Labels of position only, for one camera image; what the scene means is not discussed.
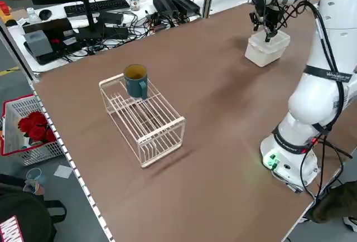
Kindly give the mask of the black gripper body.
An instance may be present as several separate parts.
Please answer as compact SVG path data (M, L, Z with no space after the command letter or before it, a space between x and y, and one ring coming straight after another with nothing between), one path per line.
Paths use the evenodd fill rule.
M266 6L263 10L263 25L269 29L277 28L278 23L282 19L282 11L277 7Z
M254 25L253 30L257 31L259 28L259 17L256 15L255 12L251 12L249 14L249 17L250 17L252 24Z

